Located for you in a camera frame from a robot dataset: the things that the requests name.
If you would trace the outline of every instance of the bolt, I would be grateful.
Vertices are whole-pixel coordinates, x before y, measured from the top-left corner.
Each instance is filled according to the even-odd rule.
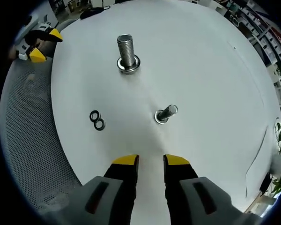
[[[121,55],[123,67],[131,67],[135,63],[133,40],[130,34],[118,36],[118,49]]]
[[[178,112],[178,108],[175,105],[169,105],[162,112],[157,115],[157,119],[159,121],[166,120],[170,116],[176,114]]]

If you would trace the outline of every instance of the hex bolt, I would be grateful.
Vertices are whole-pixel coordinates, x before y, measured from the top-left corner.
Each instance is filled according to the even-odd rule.
[[[133,39],[130,34],[123,34],[117,39],[120,58],[117,61],[118,68],[123,73],[132,73],[141,64],[140,59],[134,54]]]
[[[169,120],[169,117],[178,112],[178,107],[175,105],[169,105],[164,110],[158,110],[155,112],[155,121],[159,124],[164,124]]]

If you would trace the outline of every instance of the white tabletop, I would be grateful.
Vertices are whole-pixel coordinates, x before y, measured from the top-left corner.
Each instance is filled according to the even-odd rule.
[[[116,64],[117,36],[125,33],[133,36],[141,60],[134,75],[122,75]],[[200,5],[138,0],[76,21],[61,34],[52,107],[61,145],[82,184],[104,175],[115,158],[137,153],[131,222],[170,224],[163,154],[171,153],[246,210],[268,171],[273,125],[281,114],[266,67],[233,24]],[[170,104],[178,113],[158,125],[155,111]],[[103,131],[89,120],[95,109],[106,122]]]

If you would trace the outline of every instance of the shelf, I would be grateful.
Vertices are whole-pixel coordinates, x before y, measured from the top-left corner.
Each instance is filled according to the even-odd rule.
[[[251,31],[255,30],[254,35],[258,36],[260,35],[263,30],[251,19],[249,18],[248,15],[242,14],[242,23]]]
[[[258,34],[262,34],[266,31],[266,27],[262,25],[260,20],[256,18],[253,14],[251,14],[246,8],[242,9],[241,17],[244,18],[248,23],[251,24],[255,28],[255,30],[258,32]]]
[[[275,32],[272,29],[270,29],[267,33],[268,33],[269,36],[273,37],[273,39],[271,40],[271,44],[272,45],[274,45],[274,43],[277,44],[277,47],[275,46],[274,48],[276,49],[276,52],[278,54],[280,54],[281,53],[281,40],[280,40],[280,38],[275,34]]]
[[[271,34],[270,32],[267,32],[267,33],[266,33],[266,37],[267,37],[267,39],[268,39],[269,41],[272,41],[272,40],[273,40],[273,36],[272,36],[272,34]]]
[[[260,33],[255,29],[254,26],[251,25],[251,23],[246,20],[244,17],[240,17],[239,19],[239,22],[243,23],[250,31],[253,35],[255,36],[259,36]]]
[[[253,37],[258,42],[258,44],[260,44],[260,46],[263,49],[263,52],[266,54],[271,64],[273,65],[277,63],[278,60],[275,56],[275,53],[271,49],[269,42],[265,38],[262,38],[262,42],[261,42],[256,36],[253,35]]]
[[[262,19],[262,17],[252,8],[245,7],[241,10],[246,14],[262,31],[265,31],[270,25]]]

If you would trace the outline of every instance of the black rubber o-ring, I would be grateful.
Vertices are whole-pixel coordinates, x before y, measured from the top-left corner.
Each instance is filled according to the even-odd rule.
[[[92,118],[92,115],[93,115],[93,114],[97,114],[97,118],[93,119],[93,118]],[[100,115],[100,113],[99,113],[98,110],[93,110],[93,111],[90,112],[89,119],[90,119],[90,121],[92,121],[93,123],[96,123],[100,118],[101,118],[101,115]]]
[[[102,126],[101,127],[97,127],[97,122],[101,121],[102,122]],[[103,130],[105,128],[105,121],[103,119],[98,119],[96,122],[94,122],[94,127],[96,130],[100,131]]]

